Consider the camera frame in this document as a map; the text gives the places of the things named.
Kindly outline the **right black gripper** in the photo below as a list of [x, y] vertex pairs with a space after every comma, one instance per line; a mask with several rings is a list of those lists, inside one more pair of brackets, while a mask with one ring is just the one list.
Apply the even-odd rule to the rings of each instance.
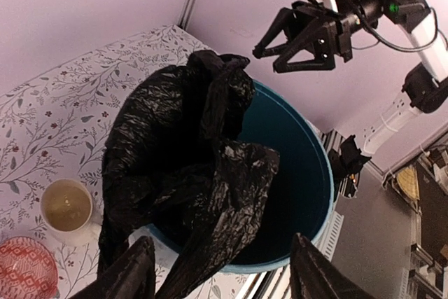
[[[256, 59], [278, 56], [273, 68], [278, 74], [298, 71], [330, 71], [335, 57], [348, 62], [352, 57], [351, 35], [359, 30], [356, 16], [337, 13], [303, 1], [282, 8], [265, 35], [253, 49]], [[284, 33], [286, 42], [269, 47]]]

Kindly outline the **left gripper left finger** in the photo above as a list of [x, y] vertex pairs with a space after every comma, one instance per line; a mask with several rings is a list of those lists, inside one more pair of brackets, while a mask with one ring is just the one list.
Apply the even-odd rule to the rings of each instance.
[[90, 285], [73, 295], [79, 299], [154, 298], [155, 247], [142, 236]]

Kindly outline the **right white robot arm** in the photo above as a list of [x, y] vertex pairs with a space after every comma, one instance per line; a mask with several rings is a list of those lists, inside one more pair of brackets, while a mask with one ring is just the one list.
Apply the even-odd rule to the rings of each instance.
[[282, 8], [253, 49], [260, 59], [274, 57], [278, 74], [335, 68], [335, 58], [353, 56], [351, 37], [360, 30], [379, 43], [380, 18], [388, 18], [407, 35], [410, 45], [389, 44], [401, 53], [416, 53], [420, 62], [406, 75], [391, 105], [360, 136], [341, 146], [342, 154], [369, 159], [409, 121], [440, 108], [447, 100], [447, 41], [437, 14], [426, 0], [295, 0]]

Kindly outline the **cream ceramic mug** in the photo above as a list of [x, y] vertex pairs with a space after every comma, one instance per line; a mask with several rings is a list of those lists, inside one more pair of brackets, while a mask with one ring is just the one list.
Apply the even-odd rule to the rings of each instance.
[[50, 234], [69, 246], [97, 241], [101, 225], [94, 220], [95, 204], [87, 188], [73, 179], [59, 179], [41, 196], [41, 215]]

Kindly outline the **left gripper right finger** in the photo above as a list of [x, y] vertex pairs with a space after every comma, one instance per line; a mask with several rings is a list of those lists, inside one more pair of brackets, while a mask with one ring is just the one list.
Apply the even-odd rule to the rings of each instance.
[[305, 236], [293, 236], [290, 250], [292, 298], [373, 299], [345, 277]]

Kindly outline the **black plastic trash bag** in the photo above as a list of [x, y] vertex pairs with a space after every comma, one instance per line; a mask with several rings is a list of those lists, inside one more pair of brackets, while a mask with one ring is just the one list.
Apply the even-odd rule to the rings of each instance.
[[199, 50], [125, 100], [101, 164], [97, 276], [148, 236], [154, 298], [184, 298], [255, 239], [280, 156], [239, 140], [256, 93], [248, 65], [241, 55]]

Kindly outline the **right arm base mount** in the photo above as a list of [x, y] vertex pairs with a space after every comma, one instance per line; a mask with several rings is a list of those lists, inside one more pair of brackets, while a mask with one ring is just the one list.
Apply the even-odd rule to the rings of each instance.
[[328, 152], [335, 184], [334, 200], [338, 195], [347, 199], [356, 197], [361, 170], [372, 158], [361, 153], [355, 138], [355, 135], [349, 136], [341, 143], [339, 150], [332, 148]]

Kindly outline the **teal plastic trash bin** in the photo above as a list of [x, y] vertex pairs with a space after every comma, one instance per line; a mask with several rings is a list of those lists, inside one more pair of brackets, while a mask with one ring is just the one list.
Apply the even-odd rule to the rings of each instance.
[[288, 264], [291, 240], [301, 233], [317, 242], [335, 194], [328, 156], [311, 125], [280, 95], [255, 81], [239, 140], [279, 152], [261, 227], [255, 239], [222, 271], [253, 274]]

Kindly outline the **red patterned small bowl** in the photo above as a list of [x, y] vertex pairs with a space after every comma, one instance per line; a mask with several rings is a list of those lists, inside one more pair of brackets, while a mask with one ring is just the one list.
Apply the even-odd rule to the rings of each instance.
[[53, 255], [30, 237], [12, 237], [1, 243], [1, 297], [52, 298], [58, 271]]

